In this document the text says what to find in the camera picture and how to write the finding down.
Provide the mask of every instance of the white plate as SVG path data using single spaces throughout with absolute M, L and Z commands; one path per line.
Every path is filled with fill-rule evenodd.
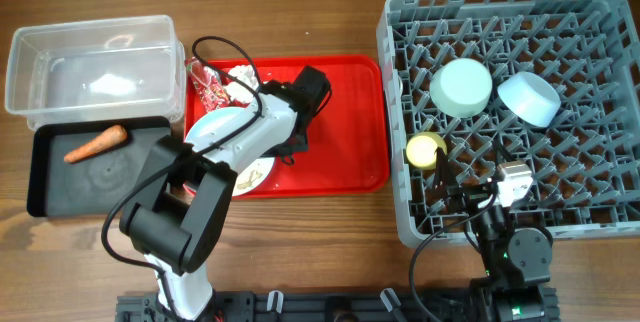
M 244 110 L 242 107 L 226 107 L 207 113 L 191 127 L 185 142 L 193 143 L 196 138 L 213 132 L 216 128 L 240 114 L 242 110 Z M 233 189 L 233 196 L 243 195 L 258 187 L 267 178 L 271 169 L 273 169 L 274 163 L 275 158 L 273 157 L 258 158 L 253 161 L 247 169 L 238 175 Z

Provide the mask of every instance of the wooden table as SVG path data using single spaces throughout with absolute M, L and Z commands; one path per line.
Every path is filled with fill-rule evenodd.
M 255 57 L 376 56 L 385 0 L 0 0 L 0 73 L 21 26 L 168 14 L 179 39 L 230 38 Z M 630 0 L 640 21 L 640 0 Z M 212 46 L 209 57 L 233 57 Z M 99 218 L 33 219 L 25 211 L 33 133 L 0 115 L 0 320 L 113 321 L 116 296 L 156 288 L 151 271 L 102 250 Z M 136 256 L 127 238 L 117 249 Z M 391 185 L 376 193 L 232 203 L 208 260 L 220 290 L 379 291 L 407 286 L 412 251 L 398 240 Z M 567 321 L 640 318 L 640 239 L 558 242 L 553 279 Z M 419 283 L 458 286 L 484 269 L 470 247 L 430 250 Z

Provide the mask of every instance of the dish rack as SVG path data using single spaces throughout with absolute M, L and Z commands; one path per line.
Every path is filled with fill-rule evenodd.
M 416 247 L 461 220 L 442 201 L 427 201 L 433 171 L 411 166 L 407 140 L 439 133 L 463 184 L 493 175 L 494 141 L 534 176 L 511 211 L 518 224 L 546 226 L 558 238 L 640 234 L 640 43 L 627 0 L 387 0 L 376 30 L 391 139 L 398 235 Z M 519 71 L 556 89 L 561 107 L 548 128 L 514 115 L 495 90 L 471 118 L 438 111 L 433 74 L 473 58 L 495 85 Z M 464 243 L 461 230 L 435 243 Z

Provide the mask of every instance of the black tray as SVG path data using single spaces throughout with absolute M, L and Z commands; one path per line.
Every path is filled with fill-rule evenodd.
M 64 156 L 119 124 L 125 145 L 68 164 Z M 151 146 L 171 134 L 164 117 L 45 125 L 33 137 L 27 212 L 33 217 L 108 213 L 135 184 Z

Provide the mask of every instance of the carrot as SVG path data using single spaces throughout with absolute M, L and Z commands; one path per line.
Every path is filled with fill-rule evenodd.
M 115 125 L 113 127 L 109 127 L 98 137 L 94 138 L 84 146 L 69 152 L 64 156 L 64 161 L 67 163 L 78 162 L 119 145 L 126 139 L 127 131 L 122 126 Z

